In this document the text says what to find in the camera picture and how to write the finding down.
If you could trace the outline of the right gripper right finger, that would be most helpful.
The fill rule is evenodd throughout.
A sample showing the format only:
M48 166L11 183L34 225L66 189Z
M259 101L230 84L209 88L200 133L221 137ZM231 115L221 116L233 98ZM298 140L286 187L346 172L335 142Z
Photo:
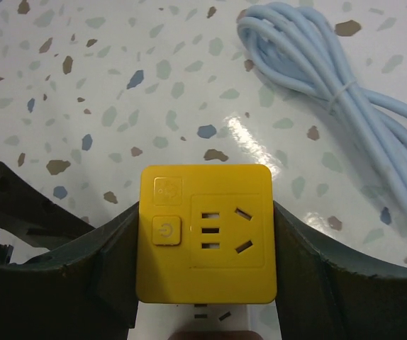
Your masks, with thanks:
M407 339L407 268L356 251L274 204L283 339Z

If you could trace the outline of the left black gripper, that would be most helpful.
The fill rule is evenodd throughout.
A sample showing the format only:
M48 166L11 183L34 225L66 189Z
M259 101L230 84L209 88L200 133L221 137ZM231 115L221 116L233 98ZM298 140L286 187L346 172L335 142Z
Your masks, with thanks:
M0 161L0 230L32 247L53 250L93 229L36 191Z

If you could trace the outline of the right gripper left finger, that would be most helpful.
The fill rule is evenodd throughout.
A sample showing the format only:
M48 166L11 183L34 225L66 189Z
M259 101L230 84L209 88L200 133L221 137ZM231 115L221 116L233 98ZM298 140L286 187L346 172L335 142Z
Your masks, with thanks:
M23 264L0 265L0 339L127 339L139 205Z

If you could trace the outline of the yellow cube socket adapter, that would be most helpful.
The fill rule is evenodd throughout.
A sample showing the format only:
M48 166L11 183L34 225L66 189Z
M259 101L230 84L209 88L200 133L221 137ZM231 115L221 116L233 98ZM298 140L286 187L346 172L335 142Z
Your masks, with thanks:
M135 284L141 302L267 304L277 295L276 273L266 166L143 170Z

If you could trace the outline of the red square plug adapter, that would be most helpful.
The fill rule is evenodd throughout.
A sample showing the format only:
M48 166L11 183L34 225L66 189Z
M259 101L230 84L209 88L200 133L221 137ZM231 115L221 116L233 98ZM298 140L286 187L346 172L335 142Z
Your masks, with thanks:
M263 340L255 331L180 331L169 340Z

